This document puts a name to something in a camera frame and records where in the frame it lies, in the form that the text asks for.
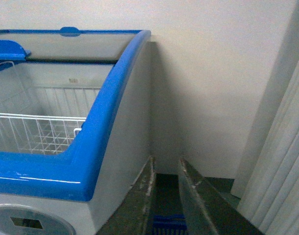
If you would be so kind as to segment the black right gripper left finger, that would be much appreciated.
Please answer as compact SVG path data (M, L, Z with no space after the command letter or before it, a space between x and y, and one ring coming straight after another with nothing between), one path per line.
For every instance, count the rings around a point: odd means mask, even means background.
M98 235L150 235L156 201L155 159L150 156L127 195Z

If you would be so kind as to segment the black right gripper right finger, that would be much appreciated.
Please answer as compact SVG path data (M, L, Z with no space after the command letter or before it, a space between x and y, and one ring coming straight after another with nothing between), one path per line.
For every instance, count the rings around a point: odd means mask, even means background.
M178 163L179 192L190 235L261 235L185 158Z

